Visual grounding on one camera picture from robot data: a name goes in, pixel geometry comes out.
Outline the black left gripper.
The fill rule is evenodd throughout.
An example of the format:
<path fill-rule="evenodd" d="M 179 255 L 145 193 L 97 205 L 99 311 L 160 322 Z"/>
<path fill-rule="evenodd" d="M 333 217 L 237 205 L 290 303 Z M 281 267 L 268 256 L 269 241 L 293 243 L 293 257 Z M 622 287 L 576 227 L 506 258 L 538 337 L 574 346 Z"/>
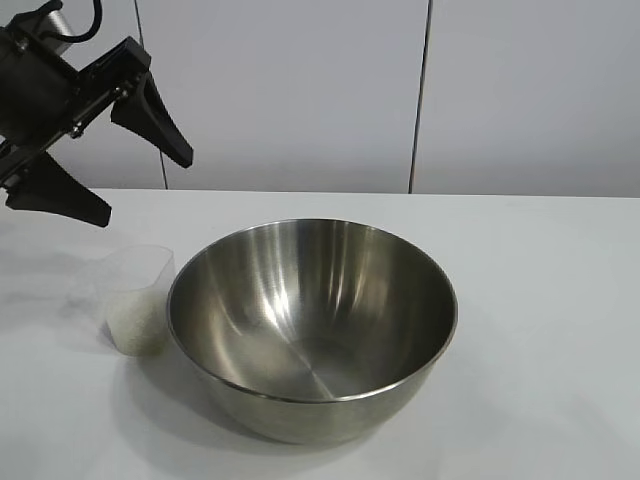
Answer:
<path fill-rule="evenodd" d="M 81 70 L 17 21 L 1 30 L 1 186 L 12 210 L 56 214 L 106 227 L 111 206 L 48 153 L 78 137 L 104 110 L 182 168 L 193 148 L 167 111 L 151 57 L 128 36 Z"/>

